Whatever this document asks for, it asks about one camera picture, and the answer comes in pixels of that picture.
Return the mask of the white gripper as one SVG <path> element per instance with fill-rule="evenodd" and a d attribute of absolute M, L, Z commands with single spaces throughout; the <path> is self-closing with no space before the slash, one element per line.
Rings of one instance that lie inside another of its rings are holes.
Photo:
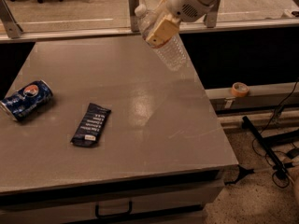
<path fill-rule="evenodd" d="M 159 48 L 179 32 L 181 21 L 194 22 L 213 8 L 216 0 L 161 0 L 154 9 L 158 19 L 146 42 Z"/>

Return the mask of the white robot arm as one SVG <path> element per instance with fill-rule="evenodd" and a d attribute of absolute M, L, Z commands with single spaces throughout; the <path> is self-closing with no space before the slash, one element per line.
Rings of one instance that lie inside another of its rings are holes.
<path fill-rule="evenodd" d="M 155 48 L 163 46 L 179 32 L 182 22 L 205 18 L 206 28 L 214 28 L 221 0 L 161 0 L 153 10 L 154 16 L 145 41 Z"/>

